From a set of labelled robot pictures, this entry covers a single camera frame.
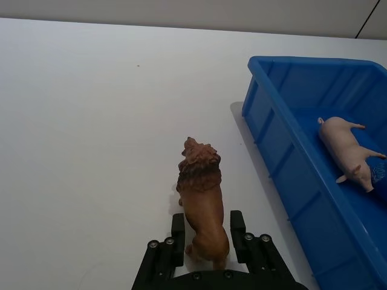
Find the lion figurine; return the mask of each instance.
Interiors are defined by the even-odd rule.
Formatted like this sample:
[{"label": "lion figurine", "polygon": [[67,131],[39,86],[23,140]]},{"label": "lion figurine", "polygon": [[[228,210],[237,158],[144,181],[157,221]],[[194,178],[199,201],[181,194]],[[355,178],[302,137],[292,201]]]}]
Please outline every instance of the lion figurine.
[{"label": "lion figurine", "polygon": [[213,269],[224,269],[230,246],[223,228],[220,156],[210,144],[199,144],[191,137],[181,154],[185,159],[179,163],[176,190],[187,221],[196,232],[186,254],[195,261],[211,261]]}]

